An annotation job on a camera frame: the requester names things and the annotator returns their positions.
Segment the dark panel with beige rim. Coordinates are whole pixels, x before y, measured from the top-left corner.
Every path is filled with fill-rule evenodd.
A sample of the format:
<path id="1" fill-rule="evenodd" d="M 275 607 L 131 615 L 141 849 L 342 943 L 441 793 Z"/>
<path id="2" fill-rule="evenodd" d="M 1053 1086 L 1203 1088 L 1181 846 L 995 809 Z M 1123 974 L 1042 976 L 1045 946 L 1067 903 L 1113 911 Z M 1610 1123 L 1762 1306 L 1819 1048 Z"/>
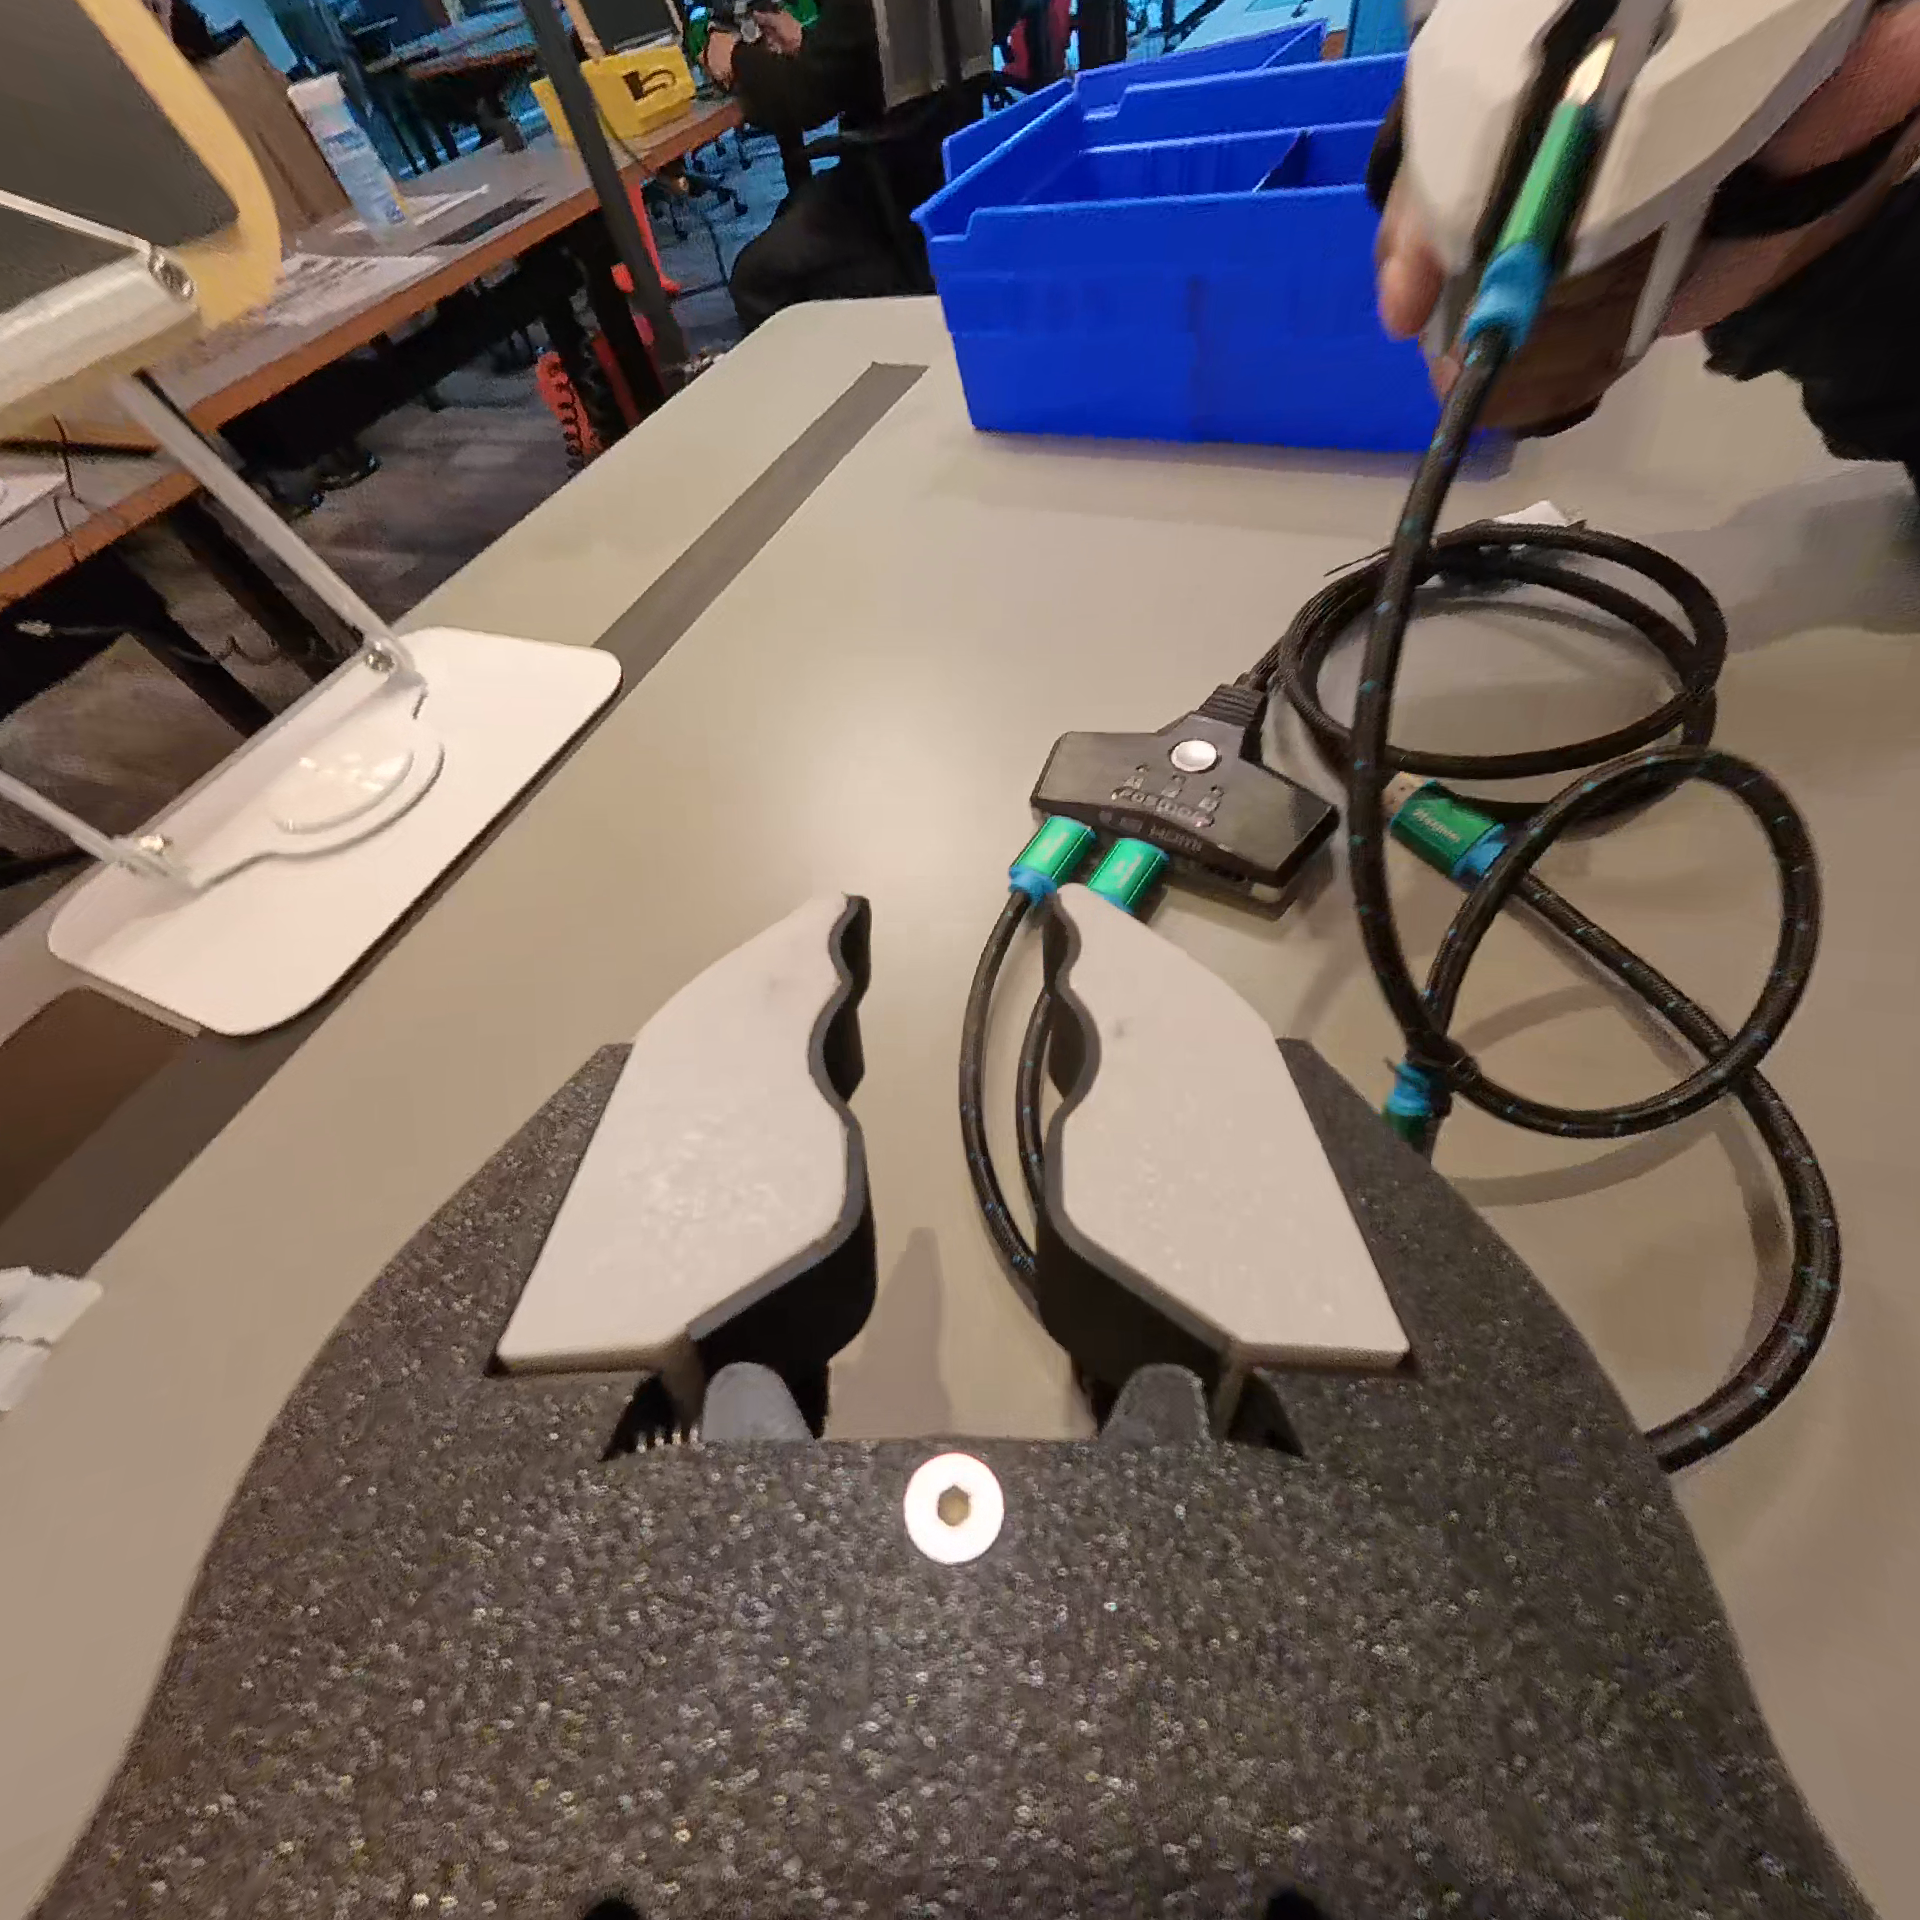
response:
<path id="1" fill-rule="evenodd" d="M 147 6 L 2 6 L 2 187 L 10 304 L 52 245 L 176 272 L 205 330 L 278 283 L 266 170 Z"/>

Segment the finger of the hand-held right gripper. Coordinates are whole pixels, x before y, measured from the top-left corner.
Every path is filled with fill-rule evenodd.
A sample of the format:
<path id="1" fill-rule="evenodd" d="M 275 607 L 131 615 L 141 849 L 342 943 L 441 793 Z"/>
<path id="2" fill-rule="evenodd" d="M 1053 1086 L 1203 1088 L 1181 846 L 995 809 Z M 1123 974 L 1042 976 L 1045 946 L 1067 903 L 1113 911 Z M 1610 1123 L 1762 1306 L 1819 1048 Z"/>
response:
<path id="1" fill-rule="evenodd" d="M 1438 3 L 1402 93 L 1402 187 L 1442 272 L 1472 296 L 1526 179 L 1546 120 L 1594 43 L 1594 6 Z"/>
<path id="2" fill-rule="evenodd" d="M 1592 97 L 1592 152 L 1566 270 L 1644 269 L 1624 353 L 1645 353 L 1722 183 L 1777 137 L 1852 54 L 1868 3 L 1619 3 Z"/>

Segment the blue plastic bin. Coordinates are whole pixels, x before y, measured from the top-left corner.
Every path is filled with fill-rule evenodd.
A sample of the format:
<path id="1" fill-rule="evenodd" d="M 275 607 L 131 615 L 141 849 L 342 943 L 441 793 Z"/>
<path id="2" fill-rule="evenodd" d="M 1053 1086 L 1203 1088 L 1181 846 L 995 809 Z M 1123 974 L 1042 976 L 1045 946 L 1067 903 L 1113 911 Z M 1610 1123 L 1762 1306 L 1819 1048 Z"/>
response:
<path id="1" fill-rule="evenodd" d="M 1097 67 L 947 137 L 915 223 L 974 427 L 1427 446 L 1438 399 L 1380 330 L 1364 183 L 1405 57 L 1321 40 Z"/>

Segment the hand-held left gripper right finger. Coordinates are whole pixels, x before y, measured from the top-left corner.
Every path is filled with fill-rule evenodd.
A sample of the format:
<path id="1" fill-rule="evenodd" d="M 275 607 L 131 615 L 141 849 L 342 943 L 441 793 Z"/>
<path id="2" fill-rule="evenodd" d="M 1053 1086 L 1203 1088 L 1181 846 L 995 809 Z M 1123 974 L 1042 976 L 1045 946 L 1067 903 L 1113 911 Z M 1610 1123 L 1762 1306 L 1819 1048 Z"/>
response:
<path id="1" fill-rule="evenodd" d="M 1268 1023 L 1088 887 L 1048 911 L 1041 1315 L 1118 1392 L 1187 1370 L 1213 1430 L 1258 1374 L 1392 1377 L 1410 1337 Z"/>

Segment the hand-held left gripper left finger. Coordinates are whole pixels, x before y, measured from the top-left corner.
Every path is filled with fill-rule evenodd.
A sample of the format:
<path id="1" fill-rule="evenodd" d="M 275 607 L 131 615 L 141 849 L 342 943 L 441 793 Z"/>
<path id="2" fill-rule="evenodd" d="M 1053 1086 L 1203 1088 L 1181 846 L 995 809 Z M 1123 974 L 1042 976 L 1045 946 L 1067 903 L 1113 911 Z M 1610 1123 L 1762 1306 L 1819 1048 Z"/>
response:
<path id="1" fill-rule="evenodd" d="M 814 897 L 636 1033 L 496 1342 L 498 1377 L 646 1374 L 702 1419 L 721 1374 L 822 1427 L 877 1296 L 853 1115 L 874 911 Z"/>

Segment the white plastic bottle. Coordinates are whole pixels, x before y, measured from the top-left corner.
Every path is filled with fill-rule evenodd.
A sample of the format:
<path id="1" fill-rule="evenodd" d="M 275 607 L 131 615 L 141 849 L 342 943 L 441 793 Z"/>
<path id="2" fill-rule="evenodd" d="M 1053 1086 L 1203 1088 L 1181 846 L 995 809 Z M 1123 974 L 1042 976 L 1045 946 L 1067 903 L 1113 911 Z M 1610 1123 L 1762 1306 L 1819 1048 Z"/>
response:
<path id="1" fill-rule="evenodd" d="M 356 120 L 342 81 L 334 73 L 296 81 L 285 97 L 348 195 L 358 225 L 379 245 L 397 245 L 412 231 L 412 217 L 385 158 Z"/>

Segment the small yellow bin black mark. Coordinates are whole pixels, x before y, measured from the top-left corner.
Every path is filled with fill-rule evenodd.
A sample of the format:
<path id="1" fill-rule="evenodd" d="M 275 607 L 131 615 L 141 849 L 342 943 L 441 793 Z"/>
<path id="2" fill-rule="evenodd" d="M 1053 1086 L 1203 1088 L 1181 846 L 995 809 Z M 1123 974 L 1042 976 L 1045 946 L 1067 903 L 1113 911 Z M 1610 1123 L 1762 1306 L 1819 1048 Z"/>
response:
<path id="1" fill-rule="evenodd" d="M 693 106 L 696 81 L 678 40 L 614 51 L 584 62 L 604 137 L 638 142 Z"/>

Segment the dark metal pole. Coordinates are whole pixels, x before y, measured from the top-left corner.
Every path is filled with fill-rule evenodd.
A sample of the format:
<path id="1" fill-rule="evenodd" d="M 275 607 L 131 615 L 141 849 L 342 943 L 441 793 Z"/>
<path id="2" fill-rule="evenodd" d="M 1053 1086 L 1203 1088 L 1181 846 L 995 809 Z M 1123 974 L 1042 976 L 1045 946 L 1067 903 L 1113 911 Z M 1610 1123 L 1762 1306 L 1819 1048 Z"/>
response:
<path id="1" fill-rule="evenodd" d="M 640 234 L 630 193 L 601 134 L 589 89 L 584 81 L 584 65 L 571 54 L 569 27 L 554 3 L 521 3 L 518 10 L 534 37 L 537 57 L 552 81 L 574 150 L 587 173 L 596 197 L 604 229 L 614 259 L 630 279 L 630 299 L 624 303 L 628 319 L 604 321 L 604 333 L 624 369 L 630 397 L 640 417 L 654 415 L 681 386 L 686 374 L 686 344 L 673 304 L 665 297 L 654 259 Z"/>

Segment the brown paper bag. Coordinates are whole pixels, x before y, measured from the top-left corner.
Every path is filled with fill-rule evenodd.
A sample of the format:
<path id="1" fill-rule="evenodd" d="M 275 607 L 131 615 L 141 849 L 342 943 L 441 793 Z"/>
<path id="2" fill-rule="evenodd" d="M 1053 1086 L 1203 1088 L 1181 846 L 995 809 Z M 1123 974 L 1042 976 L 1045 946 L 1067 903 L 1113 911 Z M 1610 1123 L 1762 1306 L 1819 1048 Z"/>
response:
<path id="1" fill-rule="evenodd" d="M 222 40 L 200 73 L 253 155 L 283 235 L 345 217 L 349 200 L 289 99 L 282 72 L 248 33 Z"/>

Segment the black switch box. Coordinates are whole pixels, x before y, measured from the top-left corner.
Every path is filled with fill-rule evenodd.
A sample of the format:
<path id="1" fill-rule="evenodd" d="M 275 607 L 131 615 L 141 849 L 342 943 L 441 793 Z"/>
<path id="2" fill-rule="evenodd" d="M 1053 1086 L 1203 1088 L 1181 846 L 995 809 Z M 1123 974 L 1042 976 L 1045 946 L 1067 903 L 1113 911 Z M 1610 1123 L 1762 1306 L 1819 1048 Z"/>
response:
<path id="1" fill-rule="evenodd" d="M 1057 738 L 1029 801 L 1042 816 L 1137 840 L 1213 897 L 1283 903 L 1337 829 L 1337 809 L 1270 770 L 1250 729 L 1198 715 L 1158 733 Z"/>

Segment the white stand with clear arms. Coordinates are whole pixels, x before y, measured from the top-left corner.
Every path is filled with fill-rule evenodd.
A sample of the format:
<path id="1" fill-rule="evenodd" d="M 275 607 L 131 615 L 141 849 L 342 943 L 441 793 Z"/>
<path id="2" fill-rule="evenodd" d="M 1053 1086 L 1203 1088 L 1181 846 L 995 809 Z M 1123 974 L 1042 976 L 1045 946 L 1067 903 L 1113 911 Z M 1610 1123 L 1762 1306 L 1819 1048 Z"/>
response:
<path id="1" fill-rule="evenodd" d="M 2 775 L 5 802 L 97 874 L 52 958 L 155 1013 L 252 1039 L 329 997 L 619 693 L 604 653 L 492 632 L 395 634 L 229 466 L 150 375 L 212 313 L 210 242 L 169 251 L 5 193 L 5 421 L 106 385 L 356 639 L 227 766 L 138 832 Z"/>

